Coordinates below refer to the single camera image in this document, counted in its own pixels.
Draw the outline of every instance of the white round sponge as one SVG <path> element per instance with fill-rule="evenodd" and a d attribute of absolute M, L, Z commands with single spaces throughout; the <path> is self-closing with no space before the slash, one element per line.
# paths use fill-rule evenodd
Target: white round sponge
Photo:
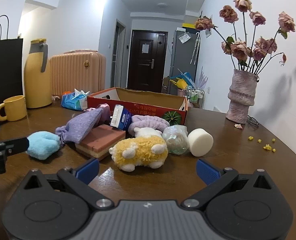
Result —
<path fill-rule="evenodd" d="M 198 128 L 188 135 L 189 150 L 192 155 L 200 157 L 210 151 L 214 138 L 204 129 Z"/>

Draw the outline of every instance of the thermos lid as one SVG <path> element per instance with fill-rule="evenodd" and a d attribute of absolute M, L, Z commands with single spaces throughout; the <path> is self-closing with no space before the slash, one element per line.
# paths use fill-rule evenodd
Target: thermos lid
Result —
<path fill-rule="evenodd" d="M 31 44 L 40 43 L 40 42 L 46 42 L 46 38 L 32 40 Z"/>

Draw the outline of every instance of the red cardboard box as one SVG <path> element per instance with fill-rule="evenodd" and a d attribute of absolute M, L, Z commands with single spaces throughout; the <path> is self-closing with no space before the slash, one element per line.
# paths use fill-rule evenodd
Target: red cardboard box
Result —
<path fill-rule="evenodd" d="M 161 118 L 169 111 L 176 111 L 181 115 L 181 125 L 184 125 L 188 111 L 185 97 L 123 88 L 109 88 L 88 96 L 88 107 L 97 107 L 100 104 L 108 104 L 111 115 L 115 105 L 123 105 L 133 115 Z"/>

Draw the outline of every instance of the yellow plush toy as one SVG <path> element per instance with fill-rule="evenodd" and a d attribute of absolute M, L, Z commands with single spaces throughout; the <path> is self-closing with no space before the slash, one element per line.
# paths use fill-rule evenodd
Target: yellow plush toy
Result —
<path fill-rule="evenodd" d="M 149 127 L 135 128 L 134 132 L 136 138 L 122 140 L 109 149 L 115 164 L 127 172 L 141 165 L 160 168 L 168 156 L 162 132 Z"/>

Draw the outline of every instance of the yellow mug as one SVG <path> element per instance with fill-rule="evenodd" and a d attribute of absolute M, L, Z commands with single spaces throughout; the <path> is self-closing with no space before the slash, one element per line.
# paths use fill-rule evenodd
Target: yellow mug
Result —
<path fill-rule="evenodd" d="M 0 104 L 0 110 L 4 107 L 6 116 L 0 115 L 0 121 L 17 121 L 27 115 L 24 96 L 15 96 L 8 98 Z"/>

